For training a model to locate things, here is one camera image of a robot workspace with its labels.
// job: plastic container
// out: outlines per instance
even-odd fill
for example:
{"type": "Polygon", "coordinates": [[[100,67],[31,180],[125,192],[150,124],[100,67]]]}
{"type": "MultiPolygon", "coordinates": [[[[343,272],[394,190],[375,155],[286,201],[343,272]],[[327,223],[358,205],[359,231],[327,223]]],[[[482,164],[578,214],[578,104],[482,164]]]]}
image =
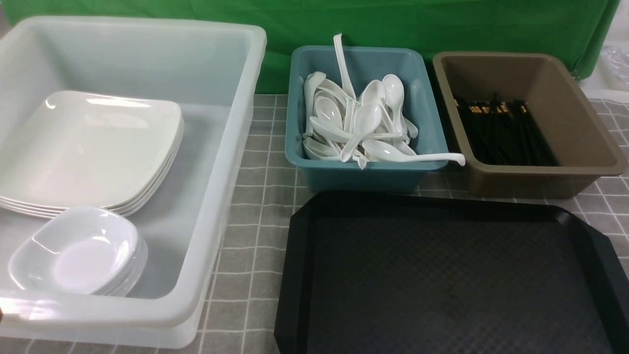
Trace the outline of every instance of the plastic container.
{"type": "MultiPolygon", "coordinates": [[[[435,96],[421,56],[410,49],[344,47],[345,60],[357,96],[370,81],[387,74],[399,76],[404,84],[404,116],[420,130],[411,142],[418,154],[448,152],[435,96]]],[[[369,163],[360,170],[356,163],[315,161],[306,156],[301,135],[306,128],[304,80],[321,71],[341,83],[337,57],[332,46],[306,46],[292,53],[291,78],[286,117],[286,158],[303,172],[311,191],[363,190],[410,193],[428,172],[438,171],[445,161],[433,163],[369,163]]]]}
{"type": "Polygon", "coordinates": [[[600,176],[625,172],[626,157],[565,67],[544,54],[445,52],[433,63],[477,197],[570,198],[600,176]],[[525,100],[559,167],[497,166],[478,161],[454,95],[465,100],[525,100]]]}
{"type": "Polygon", "coordinates": [[[0,336],[161,348],[194,339],[265,46],[255,26],[102,17],[30,18],[0,40],[0,145],[63,90],[173,101],[186,124],[168,175],[129,217],[148,260],[128,297],[18,289],[7,262],[47,220],[0,210],[0,336]]]}
{"type": "MultiPolygon", "coordinates": [[[[621,0],[603,48],[614,47],[629,52],[629,1],[621,0]]],[[[589,99],[612,100],[629,103],[629,85],[610,72],[608,58],[603,53],[598,57],[592,75],[581,81],[579,86],[589,99]]]]}

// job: clear plastic bin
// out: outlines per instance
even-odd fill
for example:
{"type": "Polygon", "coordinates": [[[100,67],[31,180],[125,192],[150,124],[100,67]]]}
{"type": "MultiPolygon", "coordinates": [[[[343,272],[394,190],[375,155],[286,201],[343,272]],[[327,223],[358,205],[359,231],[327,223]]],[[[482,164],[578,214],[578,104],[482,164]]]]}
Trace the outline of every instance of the clear plastic bin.
{"type": "Polygon", "coordinates": [[[254,26],[102,17],[30,18],[0,40],[0,144],[61,90],[175,101],[186,124],[164,182],[130,217],[148,262],[127,298],[17,289],[6,262],[46,220],[0,210],[0,335],[162,348],[194,339],[265,46],[254,26]]]}

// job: spoon handle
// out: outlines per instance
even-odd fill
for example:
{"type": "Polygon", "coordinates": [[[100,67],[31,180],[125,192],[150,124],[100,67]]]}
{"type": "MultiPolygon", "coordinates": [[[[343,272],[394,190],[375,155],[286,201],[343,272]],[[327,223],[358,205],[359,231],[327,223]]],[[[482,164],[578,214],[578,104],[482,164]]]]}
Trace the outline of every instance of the spoon handle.
{"type": "Polygon", "coordinates": [[[373,133],[367,135],[364,140],[385,140],[385,139],[400,139],[402,135],[397,133],[373,133]]]}
{"type": "Polygon", "coordinates": [[[341,84],[343,86],[343,91],[345,91],[345,93],[347,93],[352,99],[356,100],[356,92],[353,90],[350,74],[347,72],[345,54],[343,53],[343,41],[341,38],[341,34],[334,36],[334,51],[337,53],[338,70],[341,72],[341,84]]]}
{"type": "Polygon", "coordinates": [[[406,123],[406,128],[408,128],[408,134],[411,136],[411,139],[417,138],[417,135],[420,134],[420,130],[417,129],[417,126],[413,124],[410,120],[406,119],[406,117],[402,117],[404,122],[406,123]]]}
{"type": "Polygon", "coordinates": [[[358,163],[358,167],[360,167],[360,169],[367,168],[367,163],[369,162],[365,156],[356,154],[352,156],[352,160],[358,163]]]}
{"type": "Polygon", "coordinates": [[[334,153],[339,156],[341,154],[341,148],[338,146],[338,142],[332,142],[327,140],[328,145],[334,150],[334,153]]]}
{"type": "Polygon", "coordinates": [[[345,100],[345,118],[343,118],[343,130],[351,133],[352,125],[353,125],[353,114],[354,114],[354,100],[351,98],[346,98],[345,100]]]}
{"type": "MultiPolygon", "coordinates": [[[[308,110],[308,107],[312,106],[308,102],[306,102],[306,117],[310,117],[312,115],[312,108],[308,110]]],[[[313,125],[310,123],[310,119],[306,118],[306,131],[303,134],[303,137],[311,137],[313,135],[313,125]]]]}
{"type": "Polygon", "coordinates": [[[402,106],[398,107],[393,111],[393,127],[395,128],[395,133],[400,136],[404,135],[404,127],[402,127],[402,106]]]}
{"type": "Polygon", "coordinates": [[[389,112],[383,104],[380,104],[380,107],[382,107],[382,111],[384,112],[384,114],[382,115],[382,121],[384,122],[384,125],[386,126],[388,131],[393,132],[394,125],[391,116],[389,116],[389,112]]]}
{"type": "Polygon", "coordinates": [[[353,151],[356,150],[360,139],[362,137],[358,135],[353,135],[352,138],[343,146],[343,150],[341,150],[341,154],[339,157],[341,158],[341,162],[346,163],[352,157],[353,151]]]}
{"type": "Polygon", "coordinates": [[[463,154],[456,154],[453,152],[446,152],[444,154],[425,154],[417,156],[405,156],[404,162],[407,163],[423,163],[429,161],[456,161],[459,165],[465,166],[465,156],[463,154]]]}
{"type": "Polygon", "coordinates": [[[391,145],[393,145],[397,150],[400,150],[400,152],[402,152],[404,155],[417,156],[417,153],[412,150],[408,145],[406,145],[404,140],[393,139],[391,145]]]}

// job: black serving tray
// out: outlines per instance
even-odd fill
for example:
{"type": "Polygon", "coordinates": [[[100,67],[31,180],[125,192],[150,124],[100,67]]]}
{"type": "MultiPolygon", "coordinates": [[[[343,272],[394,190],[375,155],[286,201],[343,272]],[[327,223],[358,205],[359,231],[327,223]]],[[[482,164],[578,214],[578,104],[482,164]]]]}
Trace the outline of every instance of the black serving tray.
{"type": "Polygon", "coordinates": [[[291,218],[281,354],[629,353],[610,240],[559,207],[328,192],[291,218]]]}

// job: tray rim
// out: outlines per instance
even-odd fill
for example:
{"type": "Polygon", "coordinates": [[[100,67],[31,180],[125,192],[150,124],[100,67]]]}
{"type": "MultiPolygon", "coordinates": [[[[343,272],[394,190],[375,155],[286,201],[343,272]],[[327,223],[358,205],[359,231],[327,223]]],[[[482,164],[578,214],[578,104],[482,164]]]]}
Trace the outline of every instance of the tray rim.
{"type": "MultiPolygon", "coordinates": [[[[306,294],[310,291],[311,283],[308,280],[312,277],[313,267],[309,265],[314,256],[314,251],[308,252],[308,248],[313,247],[314,240],[308,237],[309,232],[304,230],[309,228],[313,217],[320,216],[317,215],[317,208],[321,204],[329,203],[329,200],[335,203],[339,200],[348,200],[351,201],[348,203],[361,205],[377,200],[378,203],[436,208],[455,205],[457,208],[468,208],[467,211],[477,215],[480,215],[479,210],[482,207],[503,213],[516,211],[524,214],[542,211],[553,215],[554,217],[548,221],[554,220],[565,224],[581,270],[588,270],[590,273],[597,271],[602,274],[594,278],[596,281],[592,281],[584,271],[584,278],[612,349],[617,353],[629,351],[629,280],[609,237],[566,209],[555,205],[327,191],[315,195],[291,217],[274,329],[274,337],[281,354],[306,353],[309,319],[309,296],[306,294]],[[586,247],[579,252],[575,242],[585,242],[586,247]],[[604,308],[601,308],[601,301],[606,305],[604,308]]],[[[345,209],[351,213],[352,208],[345,209]]]]}

